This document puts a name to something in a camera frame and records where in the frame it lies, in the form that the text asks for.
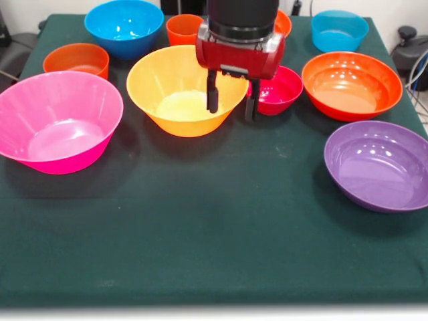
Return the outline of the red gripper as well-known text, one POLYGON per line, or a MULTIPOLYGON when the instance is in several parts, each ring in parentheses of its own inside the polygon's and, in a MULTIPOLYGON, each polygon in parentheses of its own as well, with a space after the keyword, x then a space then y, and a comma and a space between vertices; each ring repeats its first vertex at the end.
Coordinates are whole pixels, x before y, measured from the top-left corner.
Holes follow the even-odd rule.
POLYGON ((257 42, 232 42, 222 39, 209 30, 209 24, 199 26, 195 43, 196 57, 200 66, 208 69, 207 110, 218 111, 219 94, 216 87, 217 71, 233 76, 244 76, 251 82, 251 94, 247 97, 245 119, 255 120, 259 102, 259 80, 269 80, 275 75, 286 47, 285 37, 270 33, 257 42))

